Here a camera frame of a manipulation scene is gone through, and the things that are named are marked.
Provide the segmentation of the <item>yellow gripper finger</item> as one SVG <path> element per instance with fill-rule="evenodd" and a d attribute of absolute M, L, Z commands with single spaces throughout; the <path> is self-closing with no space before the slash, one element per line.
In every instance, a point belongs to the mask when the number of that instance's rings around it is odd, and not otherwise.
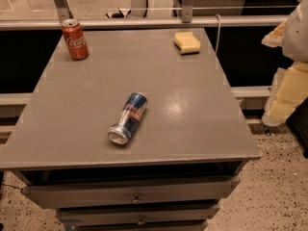
<path fill-rule="evenodd" d="M 281 22 L 278 26 L 275 27 L 270 33 L 265 35 L 261 43 L 267 47 L 281 47 L 282 40 L 284 37 L 284 31 L 286 27 L 286 21 Z"/>
<path fill-rule="evenodd" d="M 278 68 L 270 87 L 262 122 L 267 126 L 285 123 L 295 109 L 308 98 L 308 64 L 294 62 Z"/>

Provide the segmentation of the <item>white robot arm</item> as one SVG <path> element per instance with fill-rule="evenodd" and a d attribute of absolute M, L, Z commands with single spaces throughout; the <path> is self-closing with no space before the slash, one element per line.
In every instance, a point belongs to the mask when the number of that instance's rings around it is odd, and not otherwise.
<path fill-rule="evenodd" d="M 262 122 L 267 126 L 285 123 L 295 109 L 308 98 L 308 0 L 303 0 L 273 31 L 265 35 L 267 47 L 281 47 L 293 64 L 278 68 L 270 87 Z"/>

